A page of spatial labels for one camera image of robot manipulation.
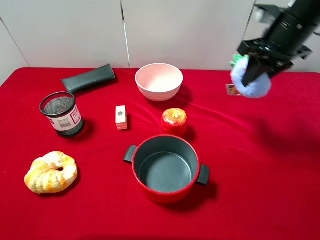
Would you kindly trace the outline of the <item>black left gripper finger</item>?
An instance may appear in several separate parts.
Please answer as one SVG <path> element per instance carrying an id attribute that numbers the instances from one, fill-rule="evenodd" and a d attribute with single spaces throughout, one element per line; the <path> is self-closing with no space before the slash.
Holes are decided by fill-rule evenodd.
<path id="1" fill-rule="evenodd" d="M 250 53 L 246 72 L 242 79 L 242 84 L 247 87 L 250 83 L 254 82 L 262 74 L 267 73 L 271 66 L 257 53 Z"/>

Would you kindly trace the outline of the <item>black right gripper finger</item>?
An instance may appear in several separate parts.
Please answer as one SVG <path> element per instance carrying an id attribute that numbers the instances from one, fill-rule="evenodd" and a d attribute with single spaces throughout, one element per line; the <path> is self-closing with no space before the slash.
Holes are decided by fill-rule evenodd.
<path id="1" fill-rule="evenodd" d="M 294 65 L 289 60 L 281 60 L 281 59 L 269 59 L 267 61 L 267 63 L 269 66 L 269 70 L 267 71 L 267 75 L 269 77 L 275 77 L 276 75 L 292 68 Z"/>

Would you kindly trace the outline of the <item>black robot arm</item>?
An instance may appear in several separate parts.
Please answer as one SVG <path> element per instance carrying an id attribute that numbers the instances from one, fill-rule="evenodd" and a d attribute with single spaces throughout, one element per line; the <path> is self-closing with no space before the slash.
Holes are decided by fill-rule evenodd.
<path id="1" fill-rule="evenodd" d="M 248 86 L 263 74 L 269 78 L 290 69 L 292 60 L 306 59 L 312 50 L 304 45 L 320 24 L 318 0 L 296 0 L 287 8 L 257 4 L 262 18 L 272 20 L 261 38 L 243 40 L 237 52 L 248 55 L 242 84 Z"/>

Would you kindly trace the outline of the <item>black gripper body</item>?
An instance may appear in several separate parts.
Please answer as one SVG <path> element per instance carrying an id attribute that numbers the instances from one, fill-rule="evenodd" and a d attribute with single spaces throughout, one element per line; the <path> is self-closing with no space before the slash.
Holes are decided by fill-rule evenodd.
<path id="1" fill-rule="evenodd" d="M 252 39 L 252 40 L 243 40 L 237 52 L 244 56 L 253 56 L 257 57 L 259 60 L 268 61 L 269 64 L 280 66 L 292 64 L 292 61 L 295 58 L 301 58 L 305 60 L 313 51 L 305 45 L 302 45 L 298 50 L 294 50 L 293 53 L 283 53 L 280 52 L 275 46 L 271 46 L 266 43 L 262 38 Z"/>

